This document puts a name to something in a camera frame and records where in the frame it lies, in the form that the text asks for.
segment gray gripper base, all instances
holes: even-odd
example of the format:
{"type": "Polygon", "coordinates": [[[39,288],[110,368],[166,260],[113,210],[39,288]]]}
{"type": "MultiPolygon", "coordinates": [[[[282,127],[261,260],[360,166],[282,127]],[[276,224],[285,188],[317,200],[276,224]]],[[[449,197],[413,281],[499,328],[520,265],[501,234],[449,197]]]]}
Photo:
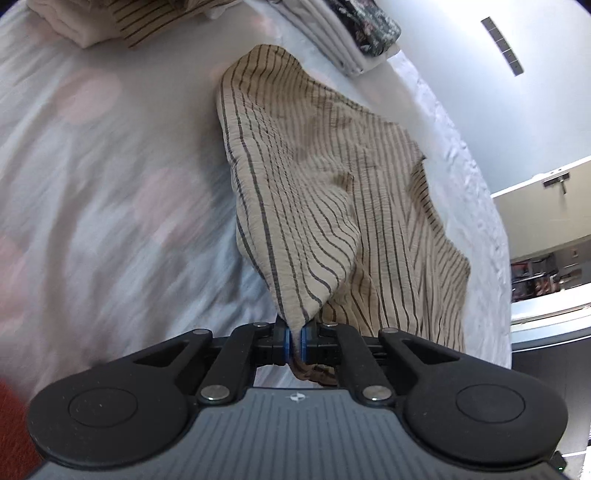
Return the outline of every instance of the gray gripper base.
{"type": "Polygon", "coordinates": [[[345,390],[251,388],[234,405],[203,410],[174,446],[107,472],[45,464],[35,480],[553,480],[546,463],[475,472],[418,447],[396,415],[345,390]]]}

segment beige garment with black stripes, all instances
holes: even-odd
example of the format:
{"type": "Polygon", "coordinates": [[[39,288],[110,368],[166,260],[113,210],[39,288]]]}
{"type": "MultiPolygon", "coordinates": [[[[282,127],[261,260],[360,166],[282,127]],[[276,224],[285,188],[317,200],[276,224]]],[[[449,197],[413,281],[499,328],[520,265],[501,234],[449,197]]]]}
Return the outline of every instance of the beige garment with black stripes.
{"type": "MultiPolygon", "coordinates": [[[[238,246],[295,337],[315,319],[464,349],[469,263],[445,237],[404,129],[268,45],[226,71],[217,109],[238,246]]],[[[325,381],[318,370],[307,376],[325,381]]]]}
{"type": "Polygon", "coordinates": [[[103,0],[121,38],[135,47],[176,22],[232,0],[103,0]]]}

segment bed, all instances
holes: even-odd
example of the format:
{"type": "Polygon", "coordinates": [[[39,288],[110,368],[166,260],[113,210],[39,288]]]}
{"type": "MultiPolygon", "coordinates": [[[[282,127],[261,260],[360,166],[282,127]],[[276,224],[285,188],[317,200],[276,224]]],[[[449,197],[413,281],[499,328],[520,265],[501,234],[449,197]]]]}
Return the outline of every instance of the bed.
{"type": "MultiPolygon", "coordinates": [[[[506,235],[466,144],[404,52],[344,77],[266,2],[190,19],[137,50],[81,50],[20,1],[0,20],[0,377],[24,397],[65,375],[205,327],[276,315],[235,238],[215,92],[261,43],[399,122],[470,261],[467,352],[510,366],[506,235]]],[[[257,384],[292,386],[288,369],[257,384]]]]}

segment mattress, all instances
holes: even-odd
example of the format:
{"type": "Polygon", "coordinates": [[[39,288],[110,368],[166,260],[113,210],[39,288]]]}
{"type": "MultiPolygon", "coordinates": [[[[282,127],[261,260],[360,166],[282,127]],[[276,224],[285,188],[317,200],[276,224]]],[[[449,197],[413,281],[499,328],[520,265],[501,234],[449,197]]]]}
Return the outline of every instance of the mattress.
{"type": "MultiPolygon", "coordinates": [[[[0,20],[0,376],[25,398],[195,327],[273,321],[236,246],[215,93],[261,43],[408,129],[433,203],[471,265],[467,352],[508,366],[506,235],[458,131],[404,52],[344,77],[265,2],[196,17],[137,50],[81,50],[21,1],[0,20]]],[[[292,386],[289,370],[257,384],[292,386]]]]}

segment stack of folded clothes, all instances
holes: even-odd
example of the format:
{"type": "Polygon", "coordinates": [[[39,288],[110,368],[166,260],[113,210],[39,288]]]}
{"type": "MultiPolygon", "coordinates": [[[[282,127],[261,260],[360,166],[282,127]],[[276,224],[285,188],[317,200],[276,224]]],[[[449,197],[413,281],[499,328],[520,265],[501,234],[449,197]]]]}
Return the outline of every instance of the stack of folded clothes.
{"type": "Polygon", "coordinates": [[[400,27],[374,0],[269,1],[349,76],[398,53],[400,27]]]}
{"type": "Polygon", "coordinates": [[[27,0],[60,35],[87,48],[111,38],[135,47],[182,19],[217,18],[232,0],[27,0]]]}

